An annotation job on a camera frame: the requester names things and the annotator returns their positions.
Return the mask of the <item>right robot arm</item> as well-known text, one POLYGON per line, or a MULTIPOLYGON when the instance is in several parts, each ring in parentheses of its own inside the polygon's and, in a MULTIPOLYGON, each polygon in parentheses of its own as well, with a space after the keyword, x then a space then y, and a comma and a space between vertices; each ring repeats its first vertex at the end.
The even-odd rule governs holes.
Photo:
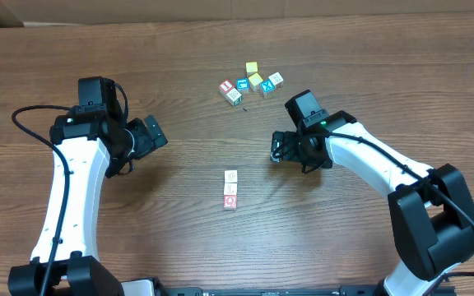
POLYGON ((296 129, 273 133, 273 162, 299 163, 303 173, 340 165, 388 202, 397 267, 376 285, 343 286, 341 295, 453 295, 443 282, 474 277, 474 201, 458 169, 407 158, 349 113, 329 114, 310 90, 285 108, 296 129))

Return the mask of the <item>red O letter block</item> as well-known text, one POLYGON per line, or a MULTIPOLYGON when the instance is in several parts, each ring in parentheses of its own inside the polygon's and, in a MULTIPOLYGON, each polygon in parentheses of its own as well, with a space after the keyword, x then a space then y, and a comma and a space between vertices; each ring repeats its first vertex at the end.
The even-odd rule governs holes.
POLYGON ((236 195, 224 195, 223 208, 225 210, 236 210, 237 209, 237 196, 236 195))

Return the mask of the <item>cardboard box edge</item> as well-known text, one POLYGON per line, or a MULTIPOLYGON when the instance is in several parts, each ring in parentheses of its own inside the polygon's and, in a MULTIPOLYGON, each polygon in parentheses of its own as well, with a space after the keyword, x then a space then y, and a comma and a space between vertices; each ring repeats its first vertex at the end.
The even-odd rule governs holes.
POLYGON ((0 0, 0 26, 474 12, 474 0, 0 0))

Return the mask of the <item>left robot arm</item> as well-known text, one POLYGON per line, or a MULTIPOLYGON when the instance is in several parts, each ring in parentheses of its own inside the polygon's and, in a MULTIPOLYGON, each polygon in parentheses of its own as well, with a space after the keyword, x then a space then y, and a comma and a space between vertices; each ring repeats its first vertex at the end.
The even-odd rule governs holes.
POLYGON ((122 86, 102 76, 78 81, 78 103, 60 107, 49 138, 53 183, 44 225, 30 262, 10 270, 12 295, 164 295, 156 278, 120 281, 101 263, 97 221, 103 181, 165 146, 153 116, 128 117, 122 86))

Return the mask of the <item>yellow block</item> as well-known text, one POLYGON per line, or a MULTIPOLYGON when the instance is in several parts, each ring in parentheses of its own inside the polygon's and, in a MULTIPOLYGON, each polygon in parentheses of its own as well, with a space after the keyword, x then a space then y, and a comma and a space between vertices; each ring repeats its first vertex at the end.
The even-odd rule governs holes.
POLYGON ((261 83, 263 82, 262 77, 258 73, 254 73, 253 75, 248 77, 249 80, 249 88, 253 92, 259 92, 261 88, 261 83))
POLYGON ((245 63, 245 72, 246 72, 246 77, 250 77, 253 74, 256 74, 258 72, 258 63, 253 61, 253 62, 246 62, 245 63))

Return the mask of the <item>blue P letter block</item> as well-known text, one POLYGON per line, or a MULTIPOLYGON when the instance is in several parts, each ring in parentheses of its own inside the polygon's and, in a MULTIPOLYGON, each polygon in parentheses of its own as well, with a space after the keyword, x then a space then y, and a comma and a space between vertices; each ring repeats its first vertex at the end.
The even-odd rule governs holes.
POLYGON ((238 190, 238 184, 237 183, 225 183, 224 184, 224 189, 223 189, 223 194, 225 196, 236 196, 237 195, 237 190, 238 190))

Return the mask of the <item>yellow block near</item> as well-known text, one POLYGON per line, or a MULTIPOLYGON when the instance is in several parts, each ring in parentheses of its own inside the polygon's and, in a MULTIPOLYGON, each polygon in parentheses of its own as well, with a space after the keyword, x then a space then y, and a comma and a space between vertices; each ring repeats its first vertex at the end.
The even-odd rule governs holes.
POLYGON ((254 73, 253 75, 248 77, 249 80, 249 88, 253 92, 259 92, 261 88, 261 83, 263 82, 262 77, 258 73, 254 73))

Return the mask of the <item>white patterned block far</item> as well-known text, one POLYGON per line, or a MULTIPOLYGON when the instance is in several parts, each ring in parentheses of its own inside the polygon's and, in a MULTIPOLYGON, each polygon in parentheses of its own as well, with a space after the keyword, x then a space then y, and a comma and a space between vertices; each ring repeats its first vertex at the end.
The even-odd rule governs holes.
POLYGON ((276 89, 283 87, 284 78, 279 72, 275 72, 268 77, 269 81, 274 85, 276 89))

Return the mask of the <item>blue L letter block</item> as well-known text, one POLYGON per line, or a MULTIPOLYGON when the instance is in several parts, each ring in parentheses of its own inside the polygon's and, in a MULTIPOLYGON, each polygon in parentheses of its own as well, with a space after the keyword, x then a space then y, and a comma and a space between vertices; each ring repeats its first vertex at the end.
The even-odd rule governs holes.
POLYGON ((239 78, 235 82, 236 90, 241 94, 249 93, 249 80, 247 78, 239 78))

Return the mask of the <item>yellow block far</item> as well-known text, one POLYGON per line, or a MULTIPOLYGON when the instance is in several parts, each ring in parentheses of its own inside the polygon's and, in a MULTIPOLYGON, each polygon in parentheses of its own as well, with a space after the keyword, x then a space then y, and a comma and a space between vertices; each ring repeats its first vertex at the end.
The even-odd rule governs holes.
POLYGON ((250 77, 253 74, 256 74, 258 72, 258 63, 253 61, 253 62, 246 62, 245 63, 245 72, 246 72, 246 77, 250 77))

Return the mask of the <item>red I letter block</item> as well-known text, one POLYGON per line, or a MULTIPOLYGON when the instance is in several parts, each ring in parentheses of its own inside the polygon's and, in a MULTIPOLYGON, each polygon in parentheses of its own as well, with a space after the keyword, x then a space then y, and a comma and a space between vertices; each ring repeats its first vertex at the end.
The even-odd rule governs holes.
POLYGON ((224 80, 222 83, 219 84, 219 91, 222 95, 227 95, 234 88, 235 87, 229 80, 224 80))

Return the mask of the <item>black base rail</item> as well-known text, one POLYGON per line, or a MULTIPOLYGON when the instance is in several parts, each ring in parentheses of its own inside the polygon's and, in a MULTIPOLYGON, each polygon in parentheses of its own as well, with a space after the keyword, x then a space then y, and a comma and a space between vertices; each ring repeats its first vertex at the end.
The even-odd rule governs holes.
POLYGON ((345 285, 326 289, 201 289, 198 287, 162 288, 156 295, 165 296, 384 296, 377 285, 345 285))

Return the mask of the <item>blue X letter block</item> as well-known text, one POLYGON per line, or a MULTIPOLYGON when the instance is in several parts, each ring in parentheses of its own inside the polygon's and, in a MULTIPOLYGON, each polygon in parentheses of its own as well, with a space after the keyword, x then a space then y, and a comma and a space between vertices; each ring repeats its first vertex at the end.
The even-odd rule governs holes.
POLYGON ((270 97, 274 94, 276 87, 270 80, 265 80, 260 83, 260 91, 264 98, 270 97))

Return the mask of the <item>white green patterned block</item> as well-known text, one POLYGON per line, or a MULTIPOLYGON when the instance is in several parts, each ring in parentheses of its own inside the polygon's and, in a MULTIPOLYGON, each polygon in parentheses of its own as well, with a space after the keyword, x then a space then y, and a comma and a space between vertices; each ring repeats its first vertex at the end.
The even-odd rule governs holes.
POLYGON ((230 89, 225 94, 226 99, 232 106, 237 106, 242 102, 243 96, 242 94, 236 90, 235 88, 230 89))

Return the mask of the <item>white patterned wooden block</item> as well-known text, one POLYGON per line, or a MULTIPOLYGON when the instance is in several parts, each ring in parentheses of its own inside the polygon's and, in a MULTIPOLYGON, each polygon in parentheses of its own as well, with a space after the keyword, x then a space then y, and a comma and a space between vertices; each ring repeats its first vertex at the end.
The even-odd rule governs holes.
POLYGON ((237 183, 238 172, 236 170, 226 170, 224 172, 224 178, 226 183, 237 183))

